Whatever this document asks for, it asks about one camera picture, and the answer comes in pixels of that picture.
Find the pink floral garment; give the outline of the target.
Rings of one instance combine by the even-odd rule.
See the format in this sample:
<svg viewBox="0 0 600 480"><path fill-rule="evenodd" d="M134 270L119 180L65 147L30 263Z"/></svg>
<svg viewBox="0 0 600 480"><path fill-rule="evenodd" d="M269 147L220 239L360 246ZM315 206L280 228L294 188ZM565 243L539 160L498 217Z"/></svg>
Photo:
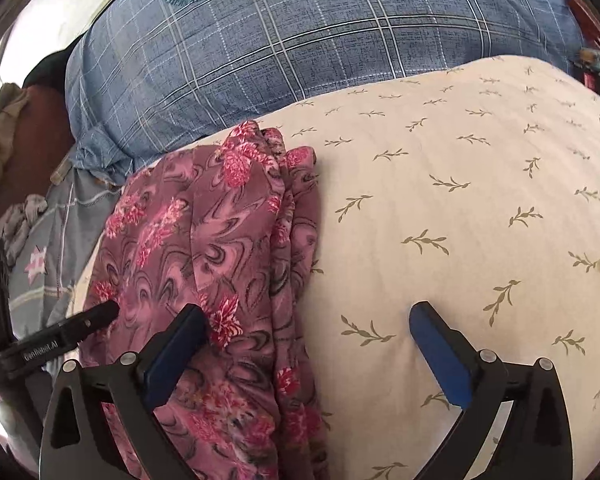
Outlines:
<svg viewBox="0 0 600 480"><path fill-rule="evenodd" d="M118 318L81 346L114 362L188 304L209 340L156 416L203 479L325 479L326 431L297 307L320 196L315 154L255 122L223 143L163 157L126 181L106 221L85 303Z"/></svg>

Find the grey star-print bedsheet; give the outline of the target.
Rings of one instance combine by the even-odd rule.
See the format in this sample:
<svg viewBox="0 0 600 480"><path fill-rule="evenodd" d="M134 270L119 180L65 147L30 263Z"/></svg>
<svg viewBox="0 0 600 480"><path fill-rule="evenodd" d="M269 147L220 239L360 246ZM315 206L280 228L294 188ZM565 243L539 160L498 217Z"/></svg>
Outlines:
<svg viewBox="0 0 600 480"><path fill-rule="evenodd" d="M12 329L23 338L76 313L90 262L121 188L71 169L46 195L9 278Z"/></svg>

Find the grey crumpled sock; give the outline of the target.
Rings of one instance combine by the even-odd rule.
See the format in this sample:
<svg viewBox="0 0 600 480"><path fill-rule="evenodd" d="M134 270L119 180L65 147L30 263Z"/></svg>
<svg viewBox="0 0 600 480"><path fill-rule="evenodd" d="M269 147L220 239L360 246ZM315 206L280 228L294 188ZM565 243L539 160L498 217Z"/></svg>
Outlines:
<svg viewBox="0 0 600 480"><path fill-rule="evenodd" d="M42 195L28 195L23 203L9 206L0 218L0 241L7 265L12 268L29 237L31 229L48 205Z"/></svg>

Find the cream leaf-print pillow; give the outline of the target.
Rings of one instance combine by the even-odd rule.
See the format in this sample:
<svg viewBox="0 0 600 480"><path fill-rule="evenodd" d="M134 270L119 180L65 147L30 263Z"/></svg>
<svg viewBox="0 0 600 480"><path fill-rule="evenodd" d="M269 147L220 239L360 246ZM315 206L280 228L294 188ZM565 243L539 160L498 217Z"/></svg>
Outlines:
<svg viewBox="0 0 600 480"><path fill-rule="evenodd" d="M255 122L315 154L298 302L325 479L411 479L457 418L408 332L430 302L476 348L557 368L573 474L600 461L600 97L497 56Z"/></svg>

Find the blue plaid pillow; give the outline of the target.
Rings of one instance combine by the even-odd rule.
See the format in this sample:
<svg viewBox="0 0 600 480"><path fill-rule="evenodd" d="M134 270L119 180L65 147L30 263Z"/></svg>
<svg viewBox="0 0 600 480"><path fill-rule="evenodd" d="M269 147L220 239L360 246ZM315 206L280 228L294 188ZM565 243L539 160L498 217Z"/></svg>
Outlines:
<svg viewBox="0 0 600 480"><path fill-rule="evenodd" d="M114 0L76 43L73 165L122 180L295 102L501 54L561 70L567 0Z"/></svg>

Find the pile of mixed clutter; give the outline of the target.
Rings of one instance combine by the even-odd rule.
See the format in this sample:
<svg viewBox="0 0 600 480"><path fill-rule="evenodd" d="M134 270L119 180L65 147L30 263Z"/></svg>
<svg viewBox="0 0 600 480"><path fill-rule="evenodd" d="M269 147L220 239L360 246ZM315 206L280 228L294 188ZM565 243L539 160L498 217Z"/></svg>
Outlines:
<svg viewBox="0 0 600 480"><path fill-rule="evenodd" d="M571 62L576 77L600 96L600 12L590 0L566 0L580 26L585 45Z"/></svg>

